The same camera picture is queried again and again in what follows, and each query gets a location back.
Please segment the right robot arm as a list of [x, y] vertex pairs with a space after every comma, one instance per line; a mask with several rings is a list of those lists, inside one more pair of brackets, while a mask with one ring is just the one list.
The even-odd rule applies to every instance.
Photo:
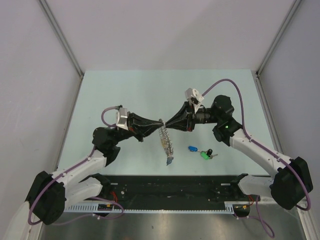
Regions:
[[230, 188], [231, 196], [242, 201], [248, 195], [273, 198], [286, 210], [296, 207], [302, 199], [311, 202], [312, 178], [307, 162], [270, 150], [245, 131], [244, 125], [233, 118], [234, 107], [230, 97], [218, 95], [211, 107], [198, 110], [188, 101], [167, 121], [165, 126], [183, 132], [192, 132], [197, 124], [214, 124], [213, 135], [218, 142], [232, 147], [262, 167], [269, 178], [242, 174]]

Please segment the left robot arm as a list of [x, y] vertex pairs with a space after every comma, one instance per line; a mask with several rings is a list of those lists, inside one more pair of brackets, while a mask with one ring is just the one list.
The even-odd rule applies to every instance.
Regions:
[[111, 188], [98, 171], [110, 165], [118, 156], [118, 143], [131, 137], [143, 142], [144, 138], [163, 126], [161, 120], [150, 120], [135, 113], [119, 113], [117, 123], [97, 127], [92, 134], [90, 154], [68, 168], [47, 173], [40, 172], [26, 197], [29, 204], [27, 222], [34, 226], [32, 215], [39, 223], [53, 224], [69, 207], [88, 198], [105, 200]]

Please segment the yellow key tag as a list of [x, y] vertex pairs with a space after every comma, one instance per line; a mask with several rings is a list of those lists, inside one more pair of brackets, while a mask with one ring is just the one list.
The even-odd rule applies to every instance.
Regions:
[[167, 144], [164, 140], [161, 141], [162, 147], [165, 149], [167, 147]]

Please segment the silver disc keyring organiser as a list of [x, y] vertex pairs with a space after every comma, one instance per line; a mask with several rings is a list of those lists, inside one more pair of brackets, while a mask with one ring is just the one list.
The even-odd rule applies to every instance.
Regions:
[[158, 129], [160, 141], [166, 142], [166, 148], [163, 148], [166, 154], [166, 159], [170, 156], [174, 157], [174, 148], [168, 130], [166, 128], [166, 122], [162, 119], [159, 119], [159, 121], [162, 122], [162, 126]]

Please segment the blue tag with silver key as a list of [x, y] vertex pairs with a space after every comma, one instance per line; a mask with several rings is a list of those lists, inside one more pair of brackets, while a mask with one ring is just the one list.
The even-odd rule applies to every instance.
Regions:
[[166, 165], [170, 165], [172, 163], [172, 161], [174, 160], [174, 157], [173, 156], [169, 156], [167, 159], [166, 159]]

